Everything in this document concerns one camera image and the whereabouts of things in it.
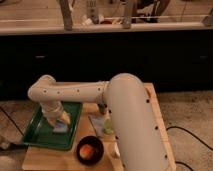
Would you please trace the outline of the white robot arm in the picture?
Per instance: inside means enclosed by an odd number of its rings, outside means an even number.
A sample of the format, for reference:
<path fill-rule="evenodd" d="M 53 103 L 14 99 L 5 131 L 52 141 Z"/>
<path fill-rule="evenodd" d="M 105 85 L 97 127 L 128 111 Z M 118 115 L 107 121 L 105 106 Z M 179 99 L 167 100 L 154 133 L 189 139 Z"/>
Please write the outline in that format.
<path fill-rule="evenodd" d="M 41 76 L 27 92 L 51 126 L 71 124 L 64 102 L 96 103 L 107 109 L 124 171 L 172 171 L 144 83 L 120 73 L 108 81 L 61 84 Z"/>

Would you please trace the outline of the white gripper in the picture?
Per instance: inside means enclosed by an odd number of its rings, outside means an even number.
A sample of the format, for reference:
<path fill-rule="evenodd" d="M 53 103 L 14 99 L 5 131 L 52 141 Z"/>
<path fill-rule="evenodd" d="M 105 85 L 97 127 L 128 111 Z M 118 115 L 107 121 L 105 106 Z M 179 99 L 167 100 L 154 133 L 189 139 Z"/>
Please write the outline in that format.
<path fill-rule="evenodd" d="M 69 125 L 71 123 L 70 116 L 69 116 L 69 114 L 66 111 L 63 111 L 61 113 L 61 115 L 57 116 L 56 118 L 48 118 L 47 119 L 47 122 L 52 127 L 54 127 L 56 125 L 57 121 L 61 121 L 62 123 L 67 124 L 67 125 Z"/>

